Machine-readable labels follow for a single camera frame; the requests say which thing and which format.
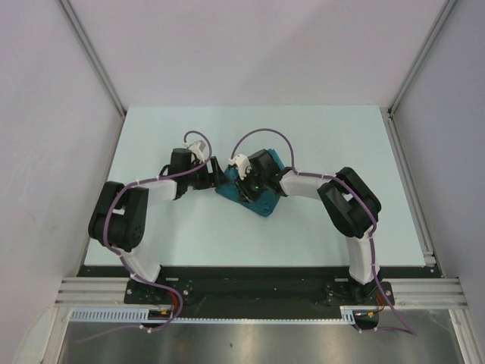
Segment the teal cloth napkin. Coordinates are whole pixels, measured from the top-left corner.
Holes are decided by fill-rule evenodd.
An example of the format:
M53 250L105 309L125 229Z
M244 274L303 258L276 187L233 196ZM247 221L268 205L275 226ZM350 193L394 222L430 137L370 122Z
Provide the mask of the teal cloth napkin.
M216 187L215 192L218 195L251 210L259 216L268 217L279 202L281 195L275 196L271 193L264 193L256 202L240 202L237 198L237 189L234 184L234 180L239 176L236 169L231 168L228 165L224 171L224 176L227 179L227 182L222 186Z

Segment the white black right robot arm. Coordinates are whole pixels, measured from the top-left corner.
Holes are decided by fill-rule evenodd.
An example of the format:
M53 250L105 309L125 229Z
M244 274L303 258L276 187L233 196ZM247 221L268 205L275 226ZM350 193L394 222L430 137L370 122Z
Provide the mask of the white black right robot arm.
M372 235L381 210L379 199L352 169L319 175L281 167L275 154L262 149L251 156L235 155L228 169L234 173L235 200L268 217L281 197L319 199L333 226L346 237L349 253L349 294L358 304L377 295L379 267Z

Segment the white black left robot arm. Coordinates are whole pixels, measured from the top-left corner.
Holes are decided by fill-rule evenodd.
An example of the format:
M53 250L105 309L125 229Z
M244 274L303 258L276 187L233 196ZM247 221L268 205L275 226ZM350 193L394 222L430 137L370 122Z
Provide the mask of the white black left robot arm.
M167 284L158 279L161 266L143 243L149 207L180 199L188 189L207 190L227 182L217 158L176 148L170 163L145 180L104 183L89 221L88 234L115 254L130 277L142 282L141 294L151 303L167 295Z

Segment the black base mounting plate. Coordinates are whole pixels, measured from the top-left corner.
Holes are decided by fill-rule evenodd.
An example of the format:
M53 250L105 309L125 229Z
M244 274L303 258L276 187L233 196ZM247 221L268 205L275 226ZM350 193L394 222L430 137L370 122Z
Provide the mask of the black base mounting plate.
M377 274L386 295L393 299L397 284L392 279L411 281L442 278L436 266L383 267ZM120 266L86 266L78 278L127 278L124 284L124 303L169 303L174 293L139 283L129 278ZM183 305L193 306L208 298L259 301L263 299L310 299L316 303L336 306L337 303L362 304L379 302L379 290L372 280L361 287L352 281L347 267L329 268L236 268L236 267L165 267L157 284L172 287L183 297Z

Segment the left aluminium corner post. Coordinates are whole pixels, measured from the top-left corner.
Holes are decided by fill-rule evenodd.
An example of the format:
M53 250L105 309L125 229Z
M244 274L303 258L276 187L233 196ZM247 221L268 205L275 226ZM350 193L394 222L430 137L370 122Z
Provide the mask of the left aluminium corner post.
M74 38L78 42L83 54L86 56L95 76L98 78L102 88L106 92L112 106L122 121L127 116L127 109L117 92L114 83L104 66L99 53L90 39L83 22L80 19L75 7L69 0L56 0L55 3L63 14L68 26L73 32Z

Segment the aluminium corner post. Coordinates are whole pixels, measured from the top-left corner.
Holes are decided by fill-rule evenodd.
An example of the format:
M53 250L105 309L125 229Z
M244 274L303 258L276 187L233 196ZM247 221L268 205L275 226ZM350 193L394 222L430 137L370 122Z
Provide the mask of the aluminium corner post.
M122 121L127 116L127 109L117 92L114 83L104 66L99 53L90 39L83 22L80 19L75 7L69 0L56 0L55 3L63 14L68 26L73 32L74 38L78 42L83 54L86 56L95 76L98 78L102 88L106 92L112 106Z
M461 1L459 0L444 1L443 6L441 7L423 43L421 44L418 53L411 63L411 67L408 69L390 105L386 109L389 116L392 117L399 109L399 106L402 104L403 99L405 98L408 91L411 89L412 84L416 80L427 58L430 56L433 47L437 44L448 21L452 17L454 10L460 3Z

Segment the aluminium frame rail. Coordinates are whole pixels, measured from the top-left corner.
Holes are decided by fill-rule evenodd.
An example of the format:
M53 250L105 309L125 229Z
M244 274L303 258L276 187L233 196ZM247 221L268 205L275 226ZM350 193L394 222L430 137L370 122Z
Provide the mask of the aluminium frame rail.
M403 312L424 310L430 319L430 327L443 328L456 341L452 352L456 353L462 362L483 363L484 351L480 345L461 282L458 278L448 278L437 258L421 201L398 135L394 114L387 108L382 108L381 114L424 254L426 262L424 272L428 274L425 278L395 280L397 284L403 285L405 294L403 298L396 300L396 307Z

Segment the right aluminium corner post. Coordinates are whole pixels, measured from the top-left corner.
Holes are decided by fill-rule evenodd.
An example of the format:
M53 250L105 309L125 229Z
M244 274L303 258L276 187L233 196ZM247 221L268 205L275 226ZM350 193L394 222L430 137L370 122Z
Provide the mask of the right aluminium corner post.
M418 53L411 63L411 67L408 69L390 105L386 109L389 116L392 117L399 109L399 106L402 104L403 99L405 98L408 91L411 89L412 84L416 80L427 58L430 56L433 47L437 44L448 21L452 17L454 10L460 3L461 1L459 0L444 1L443 6L441 7L423 43L421 44Z

